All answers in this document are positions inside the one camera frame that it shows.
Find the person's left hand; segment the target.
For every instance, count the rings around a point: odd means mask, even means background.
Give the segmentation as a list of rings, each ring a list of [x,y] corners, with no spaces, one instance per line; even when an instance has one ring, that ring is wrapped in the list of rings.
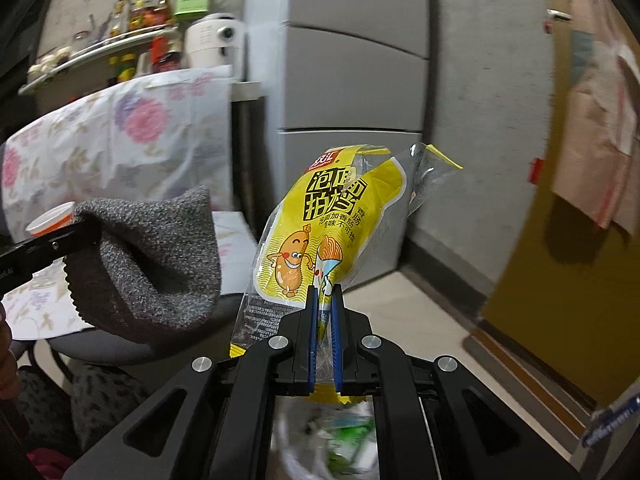
[[[0,399],[14,399],[20,392],[17,362],[10,349],[12,333],[6,322],[6,311],[1,308],[0,318]]]

